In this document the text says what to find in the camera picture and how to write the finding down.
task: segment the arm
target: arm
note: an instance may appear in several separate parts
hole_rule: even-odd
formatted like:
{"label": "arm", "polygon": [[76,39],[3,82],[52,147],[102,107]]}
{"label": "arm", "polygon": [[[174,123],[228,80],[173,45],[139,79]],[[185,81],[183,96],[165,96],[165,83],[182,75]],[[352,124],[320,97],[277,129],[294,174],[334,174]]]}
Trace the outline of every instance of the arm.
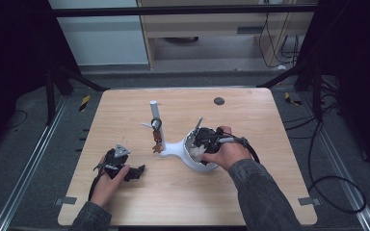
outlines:
{"label": "arm", "polygon": [[288,200],[266,168],[252,159],[235,163],[229,175],[249,230],[303,230]]}
{"label": "arm", "polygon": [[[229,127],[221,127],[231,134]],[[219,152],[202,159],[228,171],[238,190],[239,205],[248,230],[303,230],[288,200],[264,166],[236,142],[223,143]]]}
{"label": "arm", "polygon": [[111,214],[87,201],[68,230],[108,230]]}
{"label": "arm", "polygon": [[85,203],[68,230],[108,230],[111,214],[105,208],[129,169],[130,166],[124,166],[114,179],[107,173],[102,174],[95,185],[91,200]]}

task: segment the black tool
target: black tool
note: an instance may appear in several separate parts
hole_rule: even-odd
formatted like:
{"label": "black tool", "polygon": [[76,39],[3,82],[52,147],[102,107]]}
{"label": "black tool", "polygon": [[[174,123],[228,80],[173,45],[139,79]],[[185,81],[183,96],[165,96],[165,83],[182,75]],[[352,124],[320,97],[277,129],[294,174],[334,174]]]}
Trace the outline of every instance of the black tool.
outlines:
{"label": "black tool", "polygon": [[219,149],[221,149],[222,143],[230,141],[241,143],[245,148],[249,150],[254,160],[260,163],[256,152],[251,147],[246,138],[237,138],[231,134],[226,134],[224,133],[224,130],[222,130],[222,128],[220,127],[218,127],[216,131],[207,127],[199,128],[198,133],[195,137],[194,146],[200,147],[204,145],[204,147],[206,148],[205,153],[217,153]]}
{"label": "black tool", "polygon": [[[126,149],[125,147],[117,144],[116,149],[110,149],[105,158],[103,163],[98,164],[94,170],[98,168],[98,175],[92,181],[92,186],[89,192],[89,200],[92,198],[93,191],[95,185],[97,184],[100,177],[107,172],[110,178],[114,179],[119,171],[124,167],[125,162],[128,159],[128,154],[130,154],[130,150]],[[140,179],[141,174],[145,170],[145,165],[142,165],[138,168],[131,167],[128,170],[128,173],[124,177],[124,181],[130,181],[131,179]]]}

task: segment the gray sleeve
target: gray sleeve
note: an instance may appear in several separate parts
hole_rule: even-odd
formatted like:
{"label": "gray sleeve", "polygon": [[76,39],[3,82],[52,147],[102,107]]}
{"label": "gray sleeve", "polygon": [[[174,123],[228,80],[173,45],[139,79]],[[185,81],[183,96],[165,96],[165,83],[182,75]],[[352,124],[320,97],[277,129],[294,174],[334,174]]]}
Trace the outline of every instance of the gray sleeve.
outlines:
{"label": "gray sleeve", "polygon": [[246,159],[235,163],[228,172],[238,191],[248,230],[303,230],[287,198],[264,166]]}
{"label": "gray sleeve", "polygon": [[108,230],[110,221],[111,214],[87,201],[68,230]]}

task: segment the metal frame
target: metal frame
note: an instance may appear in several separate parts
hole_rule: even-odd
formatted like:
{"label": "metal frame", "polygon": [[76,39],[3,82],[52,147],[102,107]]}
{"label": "metal frame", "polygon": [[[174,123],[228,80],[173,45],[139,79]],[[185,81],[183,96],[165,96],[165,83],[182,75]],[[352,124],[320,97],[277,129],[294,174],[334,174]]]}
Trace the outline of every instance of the metal frame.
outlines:
{"label": "metal frame", "polygon": [[205,13],[305,13],[319,9],[332,9],[334,6],[318,4],[265,4],[265,5],[212,5],[177,7],[139,7],[139,8],[100,8],[100,9],[54,9],[52,11],[27,12],[55,17],[77,16],[128,16],[159,14],[205,14]]}

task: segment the hand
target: hand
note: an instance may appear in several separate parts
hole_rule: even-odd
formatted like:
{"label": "hand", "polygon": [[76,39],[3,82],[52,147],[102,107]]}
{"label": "hand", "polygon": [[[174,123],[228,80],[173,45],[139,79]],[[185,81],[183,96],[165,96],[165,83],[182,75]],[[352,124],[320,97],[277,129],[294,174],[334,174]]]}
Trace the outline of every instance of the hand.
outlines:
{"label": "hand", "polygon": [[[224,134],[232,134],[230,127],[221,126],[221,128],[224,130]],[[251,159],[251,153],[238,142],[225,142],[222,143],[221,149],[217,153],[203,153],[201,158],[203,161],[215,163],[228,171],[236,162]]]}
{"label": "hand", "polygon": [[94,191],[92,192],[92,199],[90,202],[105,209],[114,193],[116,193],[117,189],[119,188],[119,184],[121,184],[122,180],[124,180],[124,177],[128,173],[129,169],[130,166],[125,165],[119,171],[119,174],[114,177],[114,179],[111,179],[107,173],[101,175],[100,179],[98,179],[98,182],[95,185]]}

